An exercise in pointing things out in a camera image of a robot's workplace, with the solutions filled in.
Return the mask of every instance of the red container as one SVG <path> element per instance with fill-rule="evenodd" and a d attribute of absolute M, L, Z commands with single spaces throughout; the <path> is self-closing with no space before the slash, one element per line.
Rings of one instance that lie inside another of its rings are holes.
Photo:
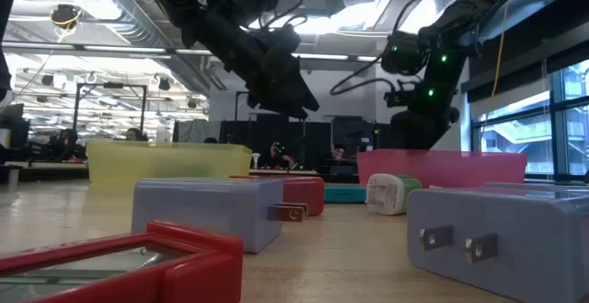
<path fill-rule="evenodd" d="M 294 176 L 231 176 L 232 179 L 281 179 L 284 182 L 283 202 L 306 204 L 310 216 L 323 213 L 325 183 L 321 178 Z"/>
<path fill-rule="evenodd" d="M 31 302 L 239 302 L 242 240 L 159 221 L 149 223 L 145 233 L 66 243 L 0 256 L 0 276 L 23 276 L 23 273 L 31 276 L 34 270 L 40 268 L 143 246 L 178 258 L 106 277 Z M 24 286 L 32 290 L 36 285 Z"/>
<path fill-rule="evenodd" d="M 527 155 L 426 150 L 375 150 L 358 155 L 360 184 L 376 173 L 409 175 L 443 188 L 480 187 L 486 182 L 524 182 Z"/>

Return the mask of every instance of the glass pane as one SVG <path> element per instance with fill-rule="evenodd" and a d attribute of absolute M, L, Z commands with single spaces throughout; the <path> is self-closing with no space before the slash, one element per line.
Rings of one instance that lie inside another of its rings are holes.
<path fill-rule="evenodd" d="M 567 159 L 569 173 L 584 175 L 587 171 L 589 157 L 587 126 L 589 124 L 588 107 L 582 106 L 567 110 Z"/>
<path fill-rule="evenodd" d="M 539 107 L 548 106 L 550 103 L 550 93 L 548 91 L 544 91 L 539 93 L 535 96 L 522 99 L 517 101 L 513 104 L 509 104 L 505 107 L 497 109 L 495 111 L 489 112 L 489 119 L 502 117 L 509 114 L 519 113 L 522 111 L 527 111 L 531 109 L 537 109 Z M 485 114 L 479 117 L 479 121 L 485 121 Z"/>
<path fill-rule="evenodd" d="M 524 153 L 527 154 L 526 173 L 554 173 L 552 129 L 548 114 L 489 125 L 484 128 L 482 136 L 481 151 Z"/>
<path fill-rule="evenodd" d="M 0 277 L 0 302 L 26 302 L 185 255 L 148 246 Z"/>
<path fill-rule="evenodd" d="M 578 99 L 589 92 L 589 60 L 574 64 L 562 70 L 564 83 L 564 99 Z"/>

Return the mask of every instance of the translucent bin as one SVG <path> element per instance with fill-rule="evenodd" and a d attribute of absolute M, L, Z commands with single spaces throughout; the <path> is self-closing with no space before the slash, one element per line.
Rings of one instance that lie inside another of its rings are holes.
<path fill-rule="evenodd" d="M 360 184 L 373 174 L 409 175 L 444 188 L 480 187 L 486 182 L 523 183 L 526 154 L 380 149 L 358 155 Z"/>
<path fill-rule="evenodd" d="M 89 141 L 90 181 L 135 184 L 140 179 L 248 175 L 251 150 L 197 143 Z"/>

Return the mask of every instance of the table surface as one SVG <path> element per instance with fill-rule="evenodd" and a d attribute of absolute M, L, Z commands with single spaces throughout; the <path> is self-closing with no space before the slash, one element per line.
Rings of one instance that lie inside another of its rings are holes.
<path fill-rule="evenodd" d="M 0 251 L 127 232 L 132 191 L 70 181 L 0 192 Z M 511 302 L 411 267 L 406 237 L 405 216 L 328 204 L 323 215 L 285 223 L 264 251 L 244 256 L 242 302 Z"/>

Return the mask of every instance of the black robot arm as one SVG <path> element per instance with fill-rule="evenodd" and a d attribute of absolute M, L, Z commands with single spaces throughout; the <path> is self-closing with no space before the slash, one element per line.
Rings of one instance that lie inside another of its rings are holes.
<path fill-rule="evenodd" d="M 199 42 L 246 82 L 249 106 L 299 119 L 306 118 L 303 108 L 319 108 L 292 56 L 301 42 L 293 26 L 248 28 L 263 12 L 275 10 L 278 0 L 156 1 L 181 30 L 184 46 Z"/>
<path fill-rule="evenodd" d="M 414 76 L 425 67 L 421 83 L 411 91 L 391 90 L 388 107 L 407 106 L 391 118 L 392 147 L 430 149 L 458 120 L 451 107 L 458 80 L 469 56 L 479 55 L 479 30 L 507 0 L 456 0 L 417 35 L 395 30 L 382 54 L 382 68 Z"/>

